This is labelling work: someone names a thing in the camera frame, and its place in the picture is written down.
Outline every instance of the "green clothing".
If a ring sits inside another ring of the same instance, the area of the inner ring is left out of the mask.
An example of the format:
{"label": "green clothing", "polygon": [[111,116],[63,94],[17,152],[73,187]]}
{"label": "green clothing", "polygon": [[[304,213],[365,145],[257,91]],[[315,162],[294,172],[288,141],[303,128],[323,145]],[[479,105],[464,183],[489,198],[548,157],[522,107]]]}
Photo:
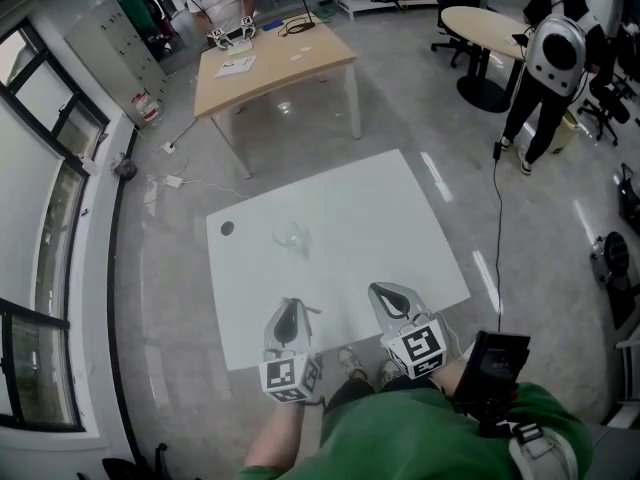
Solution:
{"label": "green clothing", "polygon": [[[512,414],[526,414],[569,441],[580,478],[591,463],[584,425],[543,388],[521,384]],[[320,450],[282,473],[266,467],[240,472],[240,480],[519,479],[508,438],[478,436],[478,423],[453,412],[435,389],[376,394],[327,414]]]}

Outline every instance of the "person in white shirt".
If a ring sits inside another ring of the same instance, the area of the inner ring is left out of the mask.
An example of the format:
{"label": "person in white shirt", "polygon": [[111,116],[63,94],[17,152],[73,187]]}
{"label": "person in white shirt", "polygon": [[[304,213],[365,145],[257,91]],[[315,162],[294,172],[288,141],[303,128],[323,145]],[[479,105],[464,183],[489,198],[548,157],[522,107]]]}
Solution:
{"label": "person in white shirt", "polygon": [[220,28],[230,37],[239,35],[242,18],[256,10],[255,0],[187,0],[187,6],[200,30],[210,35]]}

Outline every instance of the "strap buckle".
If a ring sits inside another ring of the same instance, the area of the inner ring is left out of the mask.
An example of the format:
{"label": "strap buckle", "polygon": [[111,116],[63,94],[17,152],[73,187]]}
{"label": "strap buckle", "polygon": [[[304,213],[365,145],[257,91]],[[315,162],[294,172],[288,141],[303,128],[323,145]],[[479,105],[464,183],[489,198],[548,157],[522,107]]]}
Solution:
{"label": "strap buckle", "polygon": [[537,423],[519,423],[511,429],[511,433],[521,445],[535,441],[544,435]]}

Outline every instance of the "black window frame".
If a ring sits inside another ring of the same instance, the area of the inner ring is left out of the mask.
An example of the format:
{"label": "black window frame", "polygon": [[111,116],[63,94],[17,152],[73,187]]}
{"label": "black window frame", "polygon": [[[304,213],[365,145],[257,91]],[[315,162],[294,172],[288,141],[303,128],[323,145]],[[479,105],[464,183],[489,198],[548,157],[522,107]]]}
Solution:
{"label": "black window frame", "polygon": [[[104,133],[104,130],[109,124],[109,119],[95,105],[95,103],[91,101],[91,99],[84,93],[84,91],[82,91],[82,89],[73,80],[73,78],[71,78],[69,73],[67,73],[60,62],[54,57],[40,35],[36,32],[36,30],[28,20],[25,19],[21,21],[6,34],[0,37],[0,45],[14,33],[21,34],[24,41],[29,46],[31,46],[33,50],[35,50],[35,55],[7,85],[0,82],[0,98],[2,98],[2,100],[17,115],[17,117],[20,118],[40,139],[42,139],[47,145],[49,145],[56,153],[58,153],[62,157],[63,163],[73,171],[75,171],[80,176],[81,180],[77,195],[78,204],[76,204],[75,214],[73,215],[73,221],[70,229],[69,249],[68,254],[66,255],[66,264],[64,265],[65,282],[63,288],[64,294],[62,318],[52,317],[44,313],[39,313],[35,310],[24,308],[0,297],[0,318],[2,319],[2,360],[0,361],[0,368],[2,369],[2,372],[5,376],[7,392],[9,395],[11,410],[13,412],[13,415],[0,414],[0,426],[38,432],[85,432],[85,429],[82,426],[80,411],[78,409],[78,403],[76,400],[75,379],[73,377],[73,371],[71,367],[71,357],[69,349],[69,329],[71,327],[71,324],[69,322],[68,308],[70,281],[69,274],[71,270],[71,260],[73,256],[76,226],[80,218],[81,211],[81,204],[79,203],[80,201],[82,201],[82,197],[84,196],[86,181],[89,177],[89,174],[82,167],[82,161],[77,156],[75,156],[64,144],[62,144],[58,140],[58,138],[60,132],[64,128],[64,124],[67,122],[71,112],[74,108],[76,108],[76,105],[78,103],[82,104],[85,109],[87,109],[87,111],[98,121],[98,123],[100,123],[101,128],[98,131],[98,138]],[[51,130],[44,126],[17,97],[17,93],[20,88],[45,61],[72,93],[67,103],[62,108],[60,108],[58,120]],[[88,155],[91,159],[95,158],[99,142],[99,139],[95,141],[93,149]],[[38,326],[52,327],[60,330],[60,332],[62,333],[64,357],[61,360],[65,362],[66,366],[66,382],[68,385],[68,396],[70,398],[68,402],[72,413],[72,423],[45,423],[30,422],[25,420],[20,403],[20,395],[15,373],[13,355],[12,330],[14,317],[19,317],[23,321],[27,321]]]}

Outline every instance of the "sneaker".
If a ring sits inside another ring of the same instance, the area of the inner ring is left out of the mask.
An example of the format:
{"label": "sneaker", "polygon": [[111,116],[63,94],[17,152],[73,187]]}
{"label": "sneaker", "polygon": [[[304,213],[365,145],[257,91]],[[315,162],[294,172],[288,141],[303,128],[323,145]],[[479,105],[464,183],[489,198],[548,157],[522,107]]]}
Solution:
{"label": "sneaker", "polygon": [[340,363],[342,371],[350,379],[359,377],[368,380],[367,373],[364,371],[360,359],[358,359],[358,356],[351,347],[340,347],[340,350],[338,350],[338,362]]}
{"label": "sneaker", "polygon": [[380,365],[380,387],[385,387],[393,379],[402,377],[404,373],[392,359],[387,359]]}
{"label": "sneaker", "polygon": [[527,162],[526,159],[527,151],[523,147],[519,147],[516,148],[516,153],[520,159],[520,170],[522,171],[522,174],[529,176],[529,174],[531,174],[531,164]]}
{"label": "sneaker", "polygon": [[511,141],[506,137],[502,137],[500,139],[500,149],[502,149],[502,151],[509,151],[509,146],[511,146]]}

